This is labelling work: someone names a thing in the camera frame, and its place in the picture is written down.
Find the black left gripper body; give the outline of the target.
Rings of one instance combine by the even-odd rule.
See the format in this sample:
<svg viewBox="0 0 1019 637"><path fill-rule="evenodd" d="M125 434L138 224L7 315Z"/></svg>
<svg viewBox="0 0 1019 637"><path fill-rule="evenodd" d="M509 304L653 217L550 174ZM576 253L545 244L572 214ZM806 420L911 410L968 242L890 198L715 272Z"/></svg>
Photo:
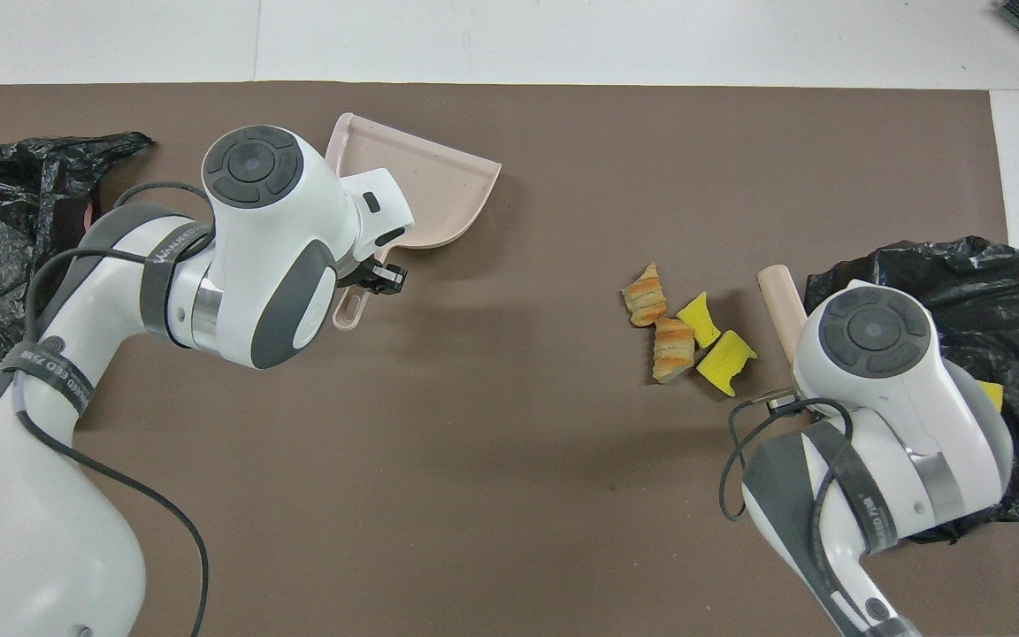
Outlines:
<svg viewBox="0 0 1019 637"><path fill-rule="evenodd" d="M336 282L337 288L361 288L374 295L400 294L408 271L399 265L384 265L379 258L368 257L357 263L343 278Z"/></svg>

